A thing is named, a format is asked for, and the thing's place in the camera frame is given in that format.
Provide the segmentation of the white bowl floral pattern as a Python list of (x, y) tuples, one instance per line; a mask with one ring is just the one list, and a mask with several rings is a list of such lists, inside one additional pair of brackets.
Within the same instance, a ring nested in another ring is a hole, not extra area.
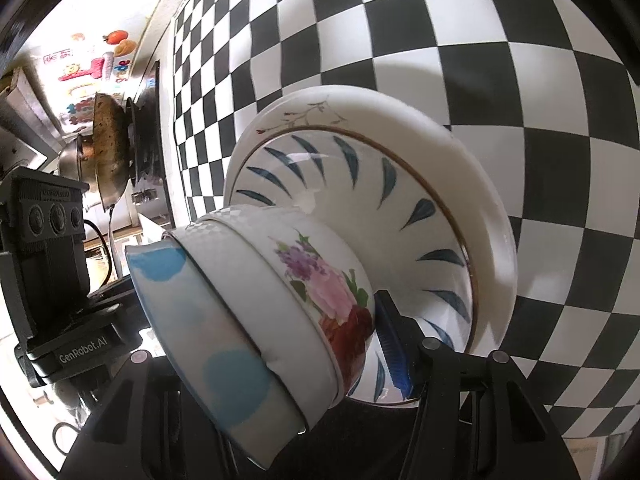
[(358, 385), (372, 288), (341, 237), (296, 208), (238, 205), (169, 232), (314, 426)]

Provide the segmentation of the stainless steel pot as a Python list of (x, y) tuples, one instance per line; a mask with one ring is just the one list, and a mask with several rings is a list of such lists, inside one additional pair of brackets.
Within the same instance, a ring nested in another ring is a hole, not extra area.
[(90, 192), (98, 190), (96, 182), (96, 159), (93, 137), (78, 134), (63, 148), (58, 158), (58, 174), (61, 177), (85, 182)]

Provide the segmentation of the white plate blue leaf pattern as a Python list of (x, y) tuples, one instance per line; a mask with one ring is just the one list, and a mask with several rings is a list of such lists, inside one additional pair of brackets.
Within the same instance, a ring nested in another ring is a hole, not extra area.
[(341, 237), (372, 288), (373, 334), (353, 399), (408, 408), (394, 386), (375, 330), (375, 295), (390, 294), (422, 333), (468, 345), (477, 300), (473, 266), (450, 213), (416, 170), (351, 133), (290, 129), (237, 148), (226, 181), (228, 207), (296, 208)]

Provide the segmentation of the white plate gold rim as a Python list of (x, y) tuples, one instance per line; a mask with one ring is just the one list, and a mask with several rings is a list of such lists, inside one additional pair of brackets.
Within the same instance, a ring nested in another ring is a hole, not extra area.
[(244, 129), (251, 148), (290, 129), (351, 133), (396, 155), (436, 193), (465, 241), (477, 287), (471, 339), (463, 351), (487, 356), (503, 341), (518, 288), (510, 222), (488, 175), (449, 130), (420, 110), (380, 92), (351, 86), (311, 87), (282, 96)]

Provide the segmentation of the black white checkered mat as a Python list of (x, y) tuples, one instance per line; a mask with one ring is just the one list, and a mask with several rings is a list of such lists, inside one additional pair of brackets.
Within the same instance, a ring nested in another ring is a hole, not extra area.
[(568, 438), (639, 419), (639, 89), (570, 0), (186, 0), (174, 27), (172, 203), (222, 204), (229, 159), (272, 101), (381, 91), (477, 157), (518, 243), (503, 349)]

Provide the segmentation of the colourful wall stickers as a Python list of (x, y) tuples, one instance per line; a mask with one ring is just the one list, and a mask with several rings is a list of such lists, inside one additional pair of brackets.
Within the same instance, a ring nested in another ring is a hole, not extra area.
[(42, 88), (64, 131), (79, 131), (92, 122), (97, 93), (122, 100), (137, 50), (134, 36), (123, 29), (98, 41), (88, 41), (78, 32), (67, 47), (40, 58)]

